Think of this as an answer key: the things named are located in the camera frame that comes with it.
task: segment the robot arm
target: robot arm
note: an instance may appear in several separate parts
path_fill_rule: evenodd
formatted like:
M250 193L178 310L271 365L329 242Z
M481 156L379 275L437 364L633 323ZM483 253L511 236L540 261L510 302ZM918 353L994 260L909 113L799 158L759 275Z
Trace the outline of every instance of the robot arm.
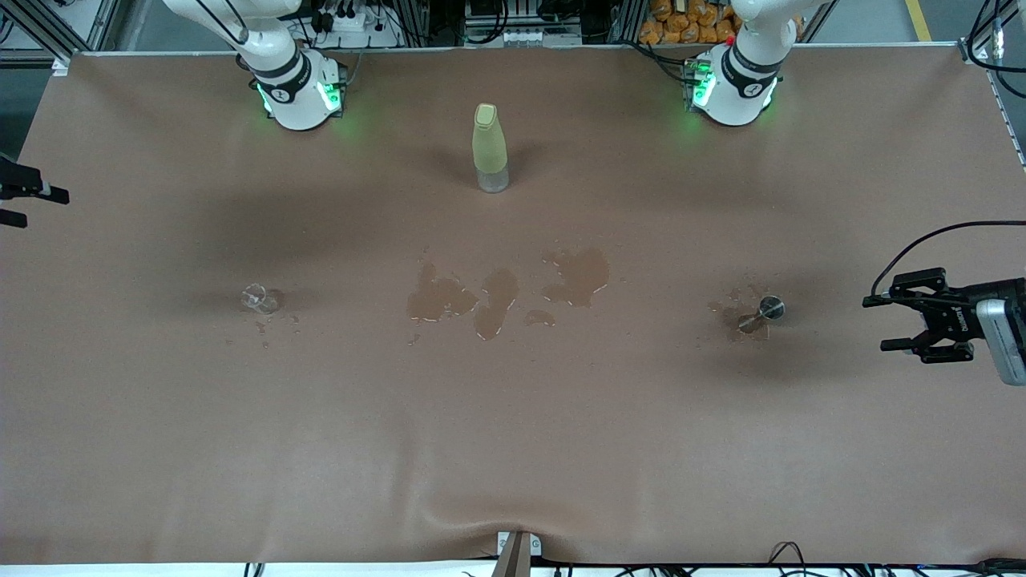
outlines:
M279 16L300 0L164 0L180 16L223 38L256 78L264 107L282 126L307 130L342 112L339 63L300 49Z
M708 63L689 93L692 106L729 126L748 124L770 105L777 74L791 51L797 30L791 17L828 0L735 0L745 21L732 45L720 44L698 56Z

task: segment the bottle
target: bottle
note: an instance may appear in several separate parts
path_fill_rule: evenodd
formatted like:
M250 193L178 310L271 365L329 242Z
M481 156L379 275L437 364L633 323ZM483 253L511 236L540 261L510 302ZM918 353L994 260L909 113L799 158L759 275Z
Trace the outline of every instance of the bottle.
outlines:
M492 104L477 105L474 113L474 167L477 184L484 192L502 192L510 184L506 137L499 124L499 110Z

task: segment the table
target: table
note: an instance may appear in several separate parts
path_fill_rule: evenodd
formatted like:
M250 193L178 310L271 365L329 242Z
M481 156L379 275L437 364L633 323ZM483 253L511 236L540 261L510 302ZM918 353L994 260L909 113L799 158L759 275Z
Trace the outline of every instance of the table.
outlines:
M72 203L0 231L0 561L465 557L507 529L578 562L1026 555L1026 390L983 348L880 353L917 316L860 308L916 236L1021 214L984 73L881 47L784 74L732 129L627 49L367 54L343 119L288 132L230 57L76 57L22 157ZM896 272L1015 277L1023 240ZM418 324L442 279L477 309ZM763 294L787 316L739 338Z

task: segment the metal bracket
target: metal bracket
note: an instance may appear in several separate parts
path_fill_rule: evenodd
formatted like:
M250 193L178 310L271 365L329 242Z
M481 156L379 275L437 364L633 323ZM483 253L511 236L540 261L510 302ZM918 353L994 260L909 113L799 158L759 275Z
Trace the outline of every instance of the metal bracket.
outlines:
M530 539L530 556L542 556L542 540L534 533L527 533L526 536ZM503 554L503 549L506 548L506 542L510 538L509 531L500 531L499 540L496 546L496 554Z
M542 552L542 540L520 531L499 534L499 562L491 577L530 577L534 549Z

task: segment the clear plastic cup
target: clear plastic cup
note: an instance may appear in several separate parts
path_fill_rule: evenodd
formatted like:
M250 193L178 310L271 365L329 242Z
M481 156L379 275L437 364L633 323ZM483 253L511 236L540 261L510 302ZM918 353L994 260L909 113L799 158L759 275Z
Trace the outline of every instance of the clear plastic cup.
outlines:
M278 299L264 287L253 282L242 292L242 304L261 314L271 314L278 310Z

